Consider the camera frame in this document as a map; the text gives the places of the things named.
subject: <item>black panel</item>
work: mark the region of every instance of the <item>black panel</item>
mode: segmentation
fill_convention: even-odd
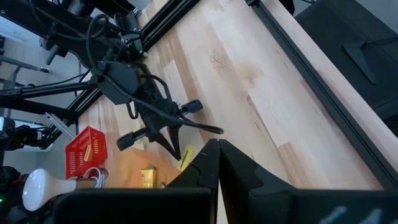
[[[398,114],[398,34],[355,0],[317,1],[296,20],[381,119]]]

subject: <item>gray wall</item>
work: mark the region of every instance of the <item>gray wall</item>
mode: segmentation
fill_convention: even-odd
[[[0,32],[2,30],[8,32],[12,31],[11,33],[14,34],[18,39],[23,40],[20,42],[15,39],[7,38],[4,46],[4,56],[35,65],[37,67],[46,67],[45,61],[49,53],[39,46],[38,36],[0,17]],[[14,65],[3,63],[0,66],[0,77],[8,79],[15,68],[16,66]],[[78,75],[79,72],[78,60],[72,54],[68,54],[65,58],[58,56],[55,57],[54,61],[50,66],[48,66],[48,68],[51,71],[50,73],[21,69],[17,75],[17,82],[22,84],[33,83],[35,85],[41,85],[62,81],[64,79]],[[62,95],[35,98],[33,100],[50,105],[67,107],[72,102],[74,97],[75,96],[73,93],[67,93]],[[24,119],[45,124],[49,123],[44,115],[25,113],[15,110],[12,111],[11,118]],[[63,150],[62,148],[65,147],[65,145],[57,147]],[[23,173],[29,173],[38,167],[54,163],[55,166],[60,165],[60,167],[57,169],[60,170],[59,173],[62,174],[62,162],[64,160],[62,151],[57,153],[57,158],[48,158],[48,156],[51,154],[54,154],[54,152],[6,152],[4,157],[4,165],[13,166]]]

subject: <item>wood grain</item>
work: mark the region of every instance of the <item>wood grain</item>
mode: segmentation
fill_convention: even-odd
[[[155,2],[143,11],[141,24],[165,1]],[[275,0],[264,3],[376,146],[395,164],[395,136],[283,6]],[[217,136],[183,127],[182,149],[192,144],[198,153],[210,138],[223,138],[296,187],[382,188],[243,0],[201,0],[148,54],[144,62],[168,83],[175,101],[184,104],[199,99],[203,103],[204,109],[191,119],[225,130],[224,135]],[[102,97],[80,118],[79,125],[80,129],[90,125],[106,133],[106,167],[111,172],[120,153],[117,138],[135,129],[139,121],[129,118],[124,105],[114,106]],[[156,144],[143,141],[134,147],[151,151],[174,166],[178,163]],[[219,221],[226,221],[222,206]]]

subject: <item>yellow box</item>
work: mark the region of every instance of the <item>yellow box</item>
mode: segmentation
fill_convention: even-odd
[[[141,179],[143,188],[155,188],[156,168],[152,166],[141,169]]]

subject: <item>black metal rail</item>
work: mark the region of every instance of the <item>black metal rail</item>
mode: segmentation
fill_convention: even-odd
[[[398,174],[351,116],[312,64],[260,0],[245,0],[268,28],[312,91],[386,190],[398,189]]]

